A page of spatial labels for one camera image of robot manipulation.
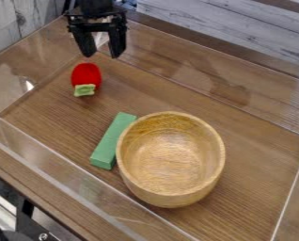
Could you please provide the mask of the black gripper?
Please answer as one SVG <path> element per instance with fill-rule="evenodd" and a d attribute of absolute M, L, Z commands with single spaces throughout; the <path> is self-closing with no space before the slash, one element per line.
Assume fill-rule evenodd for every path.
<path fill-rule="evenodd" d="M 126 11 L 113 8 L 94 15 L 82 10 L 69 10 L 65 14 L 69 20 L 69 31 L 74 34 L 79 50 L 86 57 L 97 53 L 97 42 L 93 32 L 107 32 L 113 58 L 119 58 L 127 47 L 127 17 Z"/>

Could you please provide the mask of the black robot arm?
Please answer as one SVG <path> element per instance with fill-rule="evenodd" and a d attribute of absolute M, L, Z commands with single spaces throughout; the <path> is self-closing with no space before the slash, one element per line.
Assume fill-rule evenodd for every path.
<path fill-rule="evenodd" d="M 115 7 L 113 0 L 78 0 L 79 10 L 65 11 L 69 31 L 75 37 L 79 50 L 86 57 L 97 53 L 95 33 L 107 33 L 113 58 L 119 58 L 127 48 L 126 11 Z"/>

